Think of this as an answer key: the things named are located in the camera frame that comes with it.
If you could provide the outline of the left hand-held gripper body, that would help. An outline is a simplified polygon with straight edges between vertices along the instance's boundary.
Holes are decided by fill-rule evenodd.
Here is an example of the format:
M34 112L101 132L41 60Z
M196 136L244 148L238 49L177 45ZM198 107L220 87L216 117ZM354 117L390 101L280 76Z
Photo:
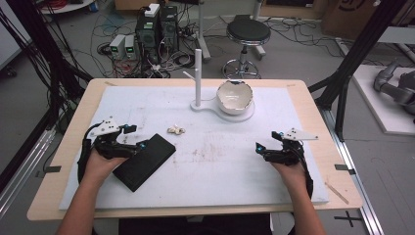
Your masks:
M117 137L122 133L121 125L113 117L93 124L87 130L87 136L93 137L93 147L106 159L132 158L135 154L135 145L122 144Z

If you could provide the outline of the person's left hand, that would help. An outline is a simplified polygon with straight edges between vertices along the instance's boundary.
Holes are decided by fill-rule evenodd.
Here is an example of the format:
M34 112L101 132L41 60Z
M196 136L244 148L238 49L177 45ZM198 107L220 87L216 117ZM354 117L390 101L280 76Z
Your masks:
M125 161L126 158L106 159L93 149L80 185L82 187L100 188L110 173Z

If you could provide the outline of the flat black rectangular box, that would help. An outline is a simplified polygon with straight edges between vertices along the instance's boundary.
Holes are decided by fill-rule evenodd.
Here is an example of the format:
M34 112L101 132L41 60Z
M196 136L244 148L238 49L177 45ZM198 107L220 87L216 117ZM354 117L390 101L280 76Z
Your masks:
M155 134L145 150L125 161L113 174L135 192L175 151L173 144Z

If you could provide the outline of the light wooden table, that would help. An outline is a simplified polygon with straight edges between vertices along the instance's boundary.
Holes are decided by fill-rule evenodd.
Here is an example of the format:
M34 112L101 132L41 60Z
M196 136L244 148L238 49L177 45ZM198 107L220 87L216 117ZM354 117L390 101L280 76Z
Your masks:
M257 87L287 89L301 124L301 127L296 129L315 134L319 137L318 140L306 141L303 144L308 169L314 180L314 191L312 196L314 206L319 210L360 208L362 200L360 199L349 173L347 171L335 169L335 165L343 164L342 157L308 92L305 83L295 79L251 79L248 84L253 90ZM62 166L61 171L48 173L44 176L27 212L28 219L54 220L64 217L78 186L77 161L81 151L82 139L89 127L95 124L92 117L98 109L105 89L111 86L192 87L195 90L195 83L189 78L95 78L90 81L81 98L80 104L69 123L69 127L58 148L56 156L52 160L53 166ZM328 189L325 182L330 183L340 191L349 200L349 204L345 204L337 195ZM95 215L98 218L207 215L288 212L291 208L291 200L287 204L278 206L252 205L106 210L99 209L96 206Z

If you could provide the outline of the white eggshell-shaped bowl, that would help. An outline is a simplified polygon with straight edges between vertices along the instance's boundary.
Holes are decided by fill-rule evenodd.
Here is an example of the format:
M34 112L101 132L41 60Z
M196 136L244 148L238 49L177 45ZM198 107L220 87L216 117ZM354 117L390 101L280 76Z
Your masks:
M243 114L253 103L254 93L242 80L227 80L216 91L219 109L232 116Z

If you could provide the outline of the thin wooden stick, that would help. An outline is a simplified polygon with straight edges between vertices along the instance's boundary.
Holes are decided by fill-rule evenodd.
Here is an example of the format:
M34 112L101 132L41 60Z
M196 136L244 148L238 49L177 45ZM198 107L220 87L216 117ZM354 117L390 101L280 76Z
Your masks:
M334 186L332 186L330 183L325 182L325 185L330 189L335 195L337 195L345 204L349 204L349 200L340 192L338 191Z

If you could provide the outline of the grey power supply unit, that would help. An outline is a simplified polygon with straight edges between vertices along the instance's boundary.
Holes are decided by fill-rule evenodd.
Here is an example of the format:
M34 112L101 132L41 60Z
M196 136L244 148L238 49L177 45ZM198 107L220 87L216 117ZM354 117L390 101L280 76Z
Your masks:
M110 49L114 60L122 60L125 55L125 36L123 34L117 35L110 43Z
M124 49L128 60L137 59L135 37L132 34L125 36Z

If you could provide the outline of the white floor board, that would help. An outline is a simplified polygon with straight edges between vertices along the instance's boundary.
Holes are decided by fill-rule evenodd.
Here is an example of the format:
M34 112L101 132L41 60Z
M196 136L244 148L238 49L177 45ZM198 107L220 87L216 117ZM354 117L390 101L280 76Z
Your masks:
M383 69L361 65L354 73L353 81L385 133L415 136L415 116L407 113L392 97L373 88L375 77Z

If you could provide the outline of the black round stool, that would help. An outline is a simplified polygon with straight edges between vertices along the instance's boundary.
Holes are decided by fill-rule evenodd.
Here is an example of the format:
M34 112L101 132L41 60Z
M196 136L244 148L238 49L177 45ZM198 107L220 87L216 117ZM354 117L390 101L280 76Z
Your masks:
M266 43L270 39L271 32L269 27L265 24L264 29L266 31ZM247 59L248 48L255 46L256 36L254 30L254 20L250 17L236 16L234 21L227 25L227 37L230 40L242 45L242 50L238 59L229 60L222 67L221 71L225 78L260 78L259 70L256 65Z

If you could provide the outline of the white metal stand leg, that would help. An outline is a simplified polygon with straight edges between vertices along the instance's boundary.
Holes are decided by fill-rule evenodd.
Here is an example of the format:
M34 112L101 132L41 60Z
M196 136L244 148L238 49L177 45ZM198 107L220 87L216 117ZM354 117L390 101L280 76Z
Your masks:
M205 28L204 28L204 4L205 0L198 0L198 31L197 40L199 48L202 50L202 56L204 62L209 62L211 59L210 52L208 50L207 43L205 41Z
M266 31L264 29L264 24L258 20L262 2L263 0L254 0L254 8L253 8L253 13L252 13L252 19L254 20L254 25L255 25L254 33L256 36L254 48L260 59L262 59L266 55L266 52L262 47L262 45L266 41L266 38L265 38Z

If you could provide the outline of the white box on tower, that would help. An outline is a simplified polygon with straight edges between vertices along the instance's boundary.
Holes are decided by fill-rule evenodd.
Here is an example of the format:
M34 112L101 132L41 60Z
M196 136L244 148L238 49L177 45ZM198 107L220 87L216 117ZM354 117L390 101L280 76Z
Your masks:
M160 10L160 7L161 6L157 3L151 3L146 8L146 11L145 11L144 15L148 18L154 18L158 14L158 12Z

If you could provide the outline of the round white table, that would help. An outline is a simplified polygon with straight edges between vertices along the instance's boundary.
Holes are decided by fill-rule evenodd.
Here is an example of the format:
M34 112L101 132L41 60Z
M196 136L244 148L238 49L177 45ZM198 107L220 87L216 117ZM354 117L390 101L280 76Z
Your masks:
M88 7L89 5L96 2L96 0L82 0L81 3L72 4L70 0L57 0L58 4L56 6L51 6L48 3L44 3L40 7L40 12L42 14L61 14L68 13L76 10L80 10Z

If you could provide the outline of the brown cardboard box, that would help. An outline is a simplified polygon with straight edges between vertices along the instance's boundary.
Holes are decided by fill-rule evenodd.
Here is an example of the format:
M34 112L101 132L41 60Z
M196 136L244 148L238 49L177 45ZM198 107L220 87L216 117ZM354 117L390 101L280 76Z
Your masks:
M356 39L376 9L375 0L329 0L321 31L330 36Z

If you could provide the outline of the aluminium floor rail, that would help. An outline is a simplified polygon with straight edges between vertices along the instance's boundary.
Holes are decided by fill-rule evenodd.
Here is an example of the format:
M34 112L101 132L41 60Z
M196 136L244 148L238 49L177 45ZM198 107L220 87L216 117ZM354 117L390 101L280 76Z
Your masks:
M44 130L28 152L23 155L23 162L12 176L5 189L0 193L0 220L6 215L10 206L23 189L30 175L47 152L56 136L56 130Z
M360 199L362 200L362 206L359 208L360 218L365 225L368 235L385 235L381 223L371 205L370 199L365 191L363 183L359 177L358 171L353 162L352 156L347 148L345 142L341 140L338 134L335 132L335 118L331 111L320 111L320 115L325 121L330 135L338 148L340 155L344 161L343 165L347 165L349 168L353 168L356 172L355 175L350 175Z

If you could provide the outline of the black metal frame strut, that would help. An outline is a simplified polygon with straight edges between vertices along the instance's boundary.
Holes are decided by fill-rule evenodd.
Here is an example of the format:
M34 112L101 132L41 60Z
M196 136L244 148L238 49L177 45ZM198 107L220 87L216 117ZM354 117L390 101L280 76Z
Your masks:
M310 93L323 88L322 94L315 99L316 106L323 111L330 111L334 101L338 100L334 130L342 142L345 141L344 121L349 82L370 50L392 23L394 17L403 8L405 2L406 0L381 0L377 10L357 36L357 39L334 73L308 87Z

